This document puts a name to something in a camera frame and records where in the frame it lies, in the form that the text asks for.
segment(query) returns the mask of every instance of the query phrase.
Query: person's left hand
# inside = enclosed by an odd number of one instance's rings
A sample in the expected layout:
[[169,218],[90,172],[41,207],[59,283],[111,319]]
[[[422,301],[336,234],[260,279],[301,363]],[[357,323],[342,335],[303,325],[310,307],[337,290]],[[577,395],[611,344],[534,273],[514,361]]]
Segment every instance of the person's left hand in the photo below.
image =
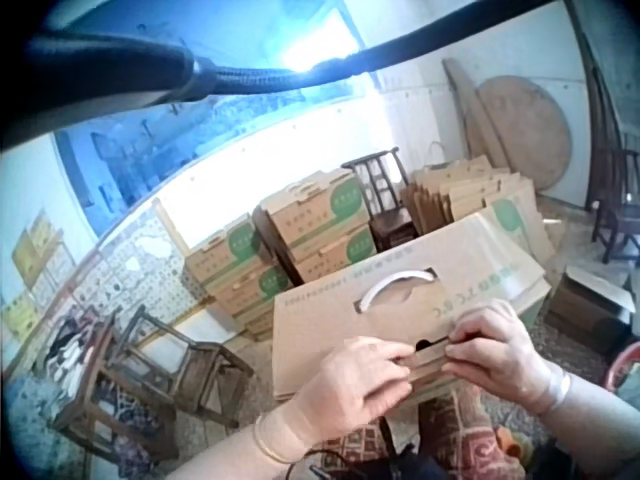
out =
[[281,418],[307,448],[347,435],[409,395],[409,368],[393,360],[414,352],[411,345],[377,338],[348,340],[280,407]]

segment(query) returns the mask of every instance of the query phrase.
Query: white plastic handle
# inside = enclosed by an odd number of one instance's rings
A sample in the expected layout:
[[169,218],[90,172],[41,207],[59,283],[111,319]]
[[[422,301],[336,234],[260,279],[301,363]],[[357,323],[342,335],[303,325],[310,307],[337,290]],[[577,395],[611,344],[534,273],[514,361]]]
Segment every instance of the white plastic handle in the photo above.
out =
[[425,272],[423,270],[405,270],[404,272],[397,272],[389,275],[386,278],[383,278],[378,283],[376,283],[371,289],[362,297],[360,301],[360,311],[366,312],[371,306],[371,302],[376,298],[376,296],[384,290],[389,284],[396,282],[398,280],[404,280],[407,278],[421,278],[428,283],[433,282],[436,277],[429,272]]

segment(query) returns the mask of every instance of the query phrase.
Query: speckled floor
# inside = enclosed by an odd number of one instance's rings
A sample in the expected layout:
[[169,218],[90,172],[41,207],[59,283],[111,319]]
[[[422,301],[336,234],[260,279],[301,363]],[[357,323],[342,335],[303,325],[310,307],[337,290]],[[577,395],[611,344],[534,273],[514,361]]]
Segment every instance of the speckled floor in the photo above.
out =
[[[579,266],[587,271],[603,276],[616,285],[622,285],[633,267],[627,262],[611,262],[603,265],[600,261],[604,247],[600,243],[591,243],[592,217],[584,211],[567,207],[557,202],[541,198],[539,209],[545,219],[555,220],[547,225],[557,254],[545,265],[547,279],[555,288],[567,264]],[[606,371],[604,359],[586,347],[574,342],[553,327],[542,322],[547,310],[543,306],[531,336],[538,351],[549,360],[566,370],[593,382],[600,382]],[[241,426],[250,425],[261,412],[273,408],[276,403],[271,388],[271,342],[255,344],[243,338],[231,342],[233,348],[255,369],[256,374],[244,395],[238,420]],[[522,408],[485,394],[484,404],[495,425],[525,433],[534,443],[545,440],[544,427]],[[417,409],[415,407],[398,408],[388,416],[394,436],[394,443],[401,449],[406,443],[418,444]],[[155,476],[176,468],[193,455],[222,440],[226,434],[219,425],[202,422],[185,414],[179,414],[177,441],[181,457],[175,462],[159,465]],[[297,468],[292,478],[312,478],[305,468]]]

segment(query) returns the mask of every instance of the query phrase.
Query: hand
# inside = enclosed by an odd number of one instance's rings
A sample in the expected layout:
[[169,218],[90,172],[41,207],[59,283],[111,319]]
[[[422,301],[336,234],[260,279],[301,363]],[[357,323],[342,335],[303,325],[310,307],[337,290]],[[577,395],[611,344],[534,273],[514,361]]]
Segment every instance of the hand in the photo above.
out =
[[321,441],[347,435],[409,395],[409,368],[393,360],[414,352],[413,346],[404,343],[365,337],[348,340],[274,414],[305,451]]
[[529,333],[513,307],[492,300],[464,313],[449,335],[450,362],[442,371],[474,383],[532,413],[552,403],[553,373],[535,351]]

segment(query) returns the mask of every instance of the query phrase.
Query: green logo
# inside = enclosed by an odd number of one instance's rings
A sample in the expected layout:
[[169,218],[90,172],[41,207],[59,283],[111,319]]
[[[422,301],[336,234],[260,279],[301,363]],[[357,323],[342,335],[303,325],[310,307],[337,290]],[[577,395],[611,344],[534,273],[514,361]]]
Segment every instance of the green logo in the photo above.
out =
[[270,268],[260,275],[260,290],[262,290],[268,298],[283,292],[287,288],[287,285],[289,285],[289,278],[279,265]]
[[514,205],[514,203],[506,198],[501,198],[493,202],[491,206],[493,207],[493,211],[496,214],[498,222],[500,222],[502,228],[504,228],[507,232],[516,233],[518,229],[522,230],[522,234],[525,241],[527,242],[529,252],[531,252],[531,244],[529,243],[527,229],[524,225],[522,217],[520,216],[520,212],[518,212],[518,208]]
[[362,192],[358,180],[350,178],[338,185],[331,194],[331,211],[339,219],[355,214],[362,206]]
[[373,251],[373,238],[369,229],[363,230],[354,236],[347,244],[347,258],[351,264],[358,263],[368,258]]
[[247,260],[258,253],[260,237],[251,224],[245,223],[229,234],[229,250],[238,260]]

